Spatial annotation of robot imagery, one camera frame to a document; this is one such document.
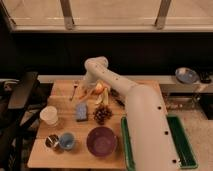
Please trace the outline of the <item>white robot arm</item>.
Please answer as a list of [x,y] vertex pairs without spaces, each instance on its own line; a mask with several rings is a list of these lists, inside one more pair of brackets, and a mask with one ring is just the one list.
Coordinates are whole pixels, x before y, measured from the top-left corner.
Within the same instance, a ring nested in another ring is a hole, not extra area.
[[161,94],[150,85],[136,83],[110,71],[106,57],[88,58],[84,66],[85,88],[92,88],[102,80],[125,98],[135,170],[178,171],[178,154]]

